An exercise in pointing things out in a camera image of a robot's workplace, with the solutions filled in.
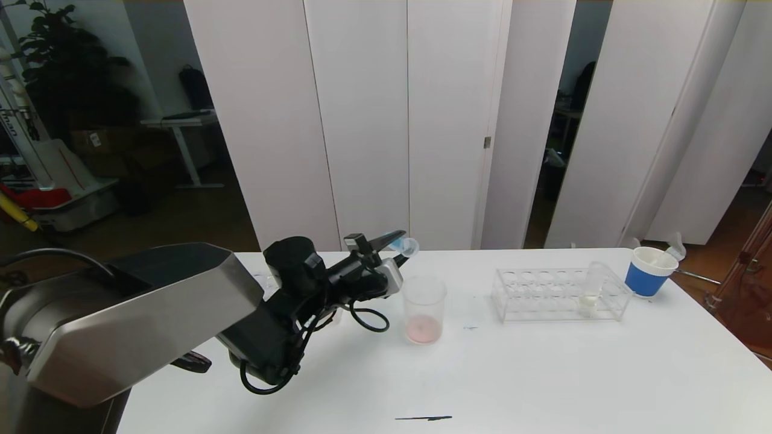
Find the black cable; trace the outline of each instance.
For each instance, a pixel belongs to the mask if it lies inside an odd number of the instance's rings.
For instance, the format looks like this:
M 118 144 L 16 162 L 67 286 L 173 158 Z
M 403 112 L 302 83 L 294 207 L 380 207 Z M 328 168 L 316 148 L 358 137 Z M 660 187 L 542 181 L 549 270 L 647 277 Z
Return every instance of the black cable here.
M 81 262 L 89 263 L 90 265 L 94 266 L 102 273 L 108 275 L 108 277 L 111 278 L 112 280 L 115 279 L 115 273 L 113 273 L 112 270 L 110 270 L 109 268 L 107 268 L 106 265 L 97 261 L 91 256 L 84 255 L 83 253 L 76 252 L 74 250 L 59 249 L 56 247 L 45 247 L 42 249 L 27 250 L 26 252 L 17 253 L 9 258 L 6 258 L 0 261 L 0 268 L 10 266 L 13 263 L 17 263 L 25 259 L 34 258 L 37 256 L 48 256 L 48 255 L 69 256 L 71 258 L 78 259 Z
M 317 324 L 319 324 L 320 319 L 321 318 L 319 318 L 319 314 L 317 314 L 316 317 L 313 319 L 313 321 L 311 321 L 311 324 L 309 324 L 309 326 L 304 329 L 304 330 L 307 330 L 307 332 L 306 332 L 305 338 L 303 339 L 303 343 L 300 345 L 300 354 L 302 354 L 306 350 L 306 346 L 308 346 L 308 342 L 311 340 L 311 335 L 313 334 L 314 331 L 316 331 Z M 284 386 L 290 383 L 290 380 L 295 375 L 294 371 L 297 370 L 297 367 L 300 363 L 295 363 L 295 365 L 291 367 L 290 372 L 287 374 L 286 378 L 284 378 L 282 382 L 280 382 L 278 385 L 273 386 L 272 388 L 257 388 L 251 385 L 249 383 L 249 379 L 246 377 L 246 364 L 247 364 L 247 361 L 242 360 L 239 366 L 239 376 L 242 379 L 242 385 L 244 385 L 244 387 L 248 391 L 254 393 L 255 395 L 271 395 L 272 393 L 276 393 L 282 390 Z
M 359 323 L 362 327 L 368 329 L 369 331 L 374 331 L 375 333 L 383 333 L 389 328 L 389 322 L 388 318 L 386 318 L 386 315 L 383 315 L 381 312 L 378 312 L 377 310 L 367 309 L 366 307 L 359 307 L 357 309 L 354 309 L 354 301 L 352 300 L 348 304 L 348 311 L 351 312 L 351 316 L 354 317 L 354 320 Z M 370 324 L 364 322 L 361 318 L 359 318 L 359 315 L 357 315 L 357 312 L 365 312 L 367 314 L 373 314 L 376 317 L 381 318 L 386 325 L 383 328 L 373 327 Z
M 322 323 L 322 325 L 320 325 L 319 327 L 317 327 L 317 328 L 313 329 L 313 331 L 319 331 L 319 330 L 322 330 L 322 329 L 323 329 L 323 328 L 325 328 L 326 326 L 330 325 L 330 323 L 331 323 L 331 322 L 333 322 L 333 319 L 335 318 L 335 314 L 337 314 L 337 310 L 334 310 L 334 311 L 333 311 L 333 314 L 332 314 L 332 315 L 330 315 L 330 317 L 329 317 L 329 318 L 327 318 L 327 320 L 326 320 L 326 321 L 324 321 L 324 322 Z

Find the yellow pole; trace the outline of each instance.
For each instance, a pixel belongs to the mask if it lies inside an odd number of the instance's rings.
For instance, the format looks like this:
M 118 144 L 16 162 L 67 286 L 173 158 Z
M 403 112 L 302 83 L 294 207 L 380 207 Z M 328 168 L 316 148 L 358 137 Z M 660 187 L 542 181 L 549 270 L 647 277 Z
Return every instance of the yellow pole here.
M 31 231 L 38 230 L 38 223 L 35 220 L 29 218 L 18 205 L 16 205 L 11 199 L 5 197 L 0 193 L 0 209 L 5 211 L 12 219 L 22 224 Z

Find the white table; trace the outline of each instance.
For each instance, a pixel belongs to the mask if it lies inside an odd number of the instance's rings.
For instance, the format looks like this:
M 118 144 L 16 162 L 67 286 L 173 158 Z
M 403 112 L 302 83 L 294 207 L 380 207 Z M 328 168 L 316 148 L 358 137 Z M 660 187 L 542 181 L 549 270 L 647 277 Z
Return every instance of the white table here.
M 180 148 L 180 153 L 182 154 L 182 161 L 185 163 L 185 169 L 188 171 L 188 175 L 190 175 L 192 182 L 190 185 L 179 185 L 178 188 L 221 188 L 224 187 L 223 184 L 201 183 L 201 178 L 198 176 L 198 170 L 195 168 L 190 148 L 188 147 L 187 142 L 185 142 L 185 135 L 182 133 L 182 128 L 185 127 L 203 127 L 209 124 L 216 124 L 217 122 L 217 115 L 212 113 L 201 114 L 186 119 L 146 119 L 142 120 L 140 124 L 145 127 L 170 128 L 174 133 L 174 139 L 177 141 L 177 146 Z
M 326 264 L 345 253 L 322 254 Z M 607 263 L 624 276 L 629 249 L 421 252 L 405 276 L 447 283 L 445 329 L 409 344 L 401 296 L 369 304 L 392 319 L 374 334 L 346 316 L 312 336 L 300 374 L 271 396 L 247 392 L 226 349 L 196 351 L 208 374 L 161 369 L 134 387 L 121 434 L 772 432 L 772 374 L 672 281 L 633 299 L 622 322 L 501 324 L 495 268 Z M 239 258 L 265 272 L 259 253 Z M 265 387 L 256 379 L 257 385 Z M 451 415 L 452 419 L 394 420 Z

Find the robotic arm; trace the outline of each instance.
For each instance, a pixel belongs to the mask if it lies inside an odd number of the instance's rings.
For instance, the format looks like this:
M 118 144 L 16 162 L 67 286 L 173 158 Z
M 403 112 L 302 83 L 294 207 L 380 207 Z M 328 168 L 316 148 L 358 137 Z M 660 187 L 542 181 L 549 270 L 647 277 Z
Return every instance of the robotic arm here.
M 248 390 L 277 392 L 300 370 L 312 333 L 338 308 L 368 330 L 388 329 L 382 314 L 354 305 L 399 291 L 407 258 L 378 253 L 404 234 L 371 241 L 349 235 L 349 256 L 329 269 L 309 239 L 275 242 L 264 255 L 281 287 L 265 302 L 232 252 L 204 243 L 158 247 L 107 265 L 61 249 L 0 262 L 66 254 L 93 265 L 10 290 L 0 302 L 0 360 L 24 386 L 12 398 L 21 407 L 15 432 L 43 432 L 40 424 L 45 432 L 116 428 L 129 389 L 166 364 L 206 372 L 211 362 L 190 351 L 213 336 L 228 348 Z M 385 327 L 362 321 L 363 311 Z M 256 388 L 247 374 L 273 387 Z M 61 419 L 58 425 L 51 416 Z

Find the potted plant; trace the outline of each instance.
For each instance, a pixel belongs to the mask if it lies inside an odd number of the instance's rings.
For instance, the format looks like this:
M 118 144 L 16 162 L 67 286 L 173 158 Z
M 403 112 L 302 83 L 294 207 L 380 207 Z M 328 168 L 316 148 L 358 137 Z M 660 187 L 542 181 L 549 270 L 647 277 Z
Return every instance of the potted plant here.
M 27 93 L 51 137 L 69 143 L 73 128 L 136 124 L 139 100 L 115 80 L 129 61 L 109 56 L 99 38 L 77 25 L 69 16 L 74 5 L 53 11 L 45 2 L 31 2 L 29 9 L 39 16 L 19 38 L 21 52 L 14 56 L 30 66 L 22 73 Z

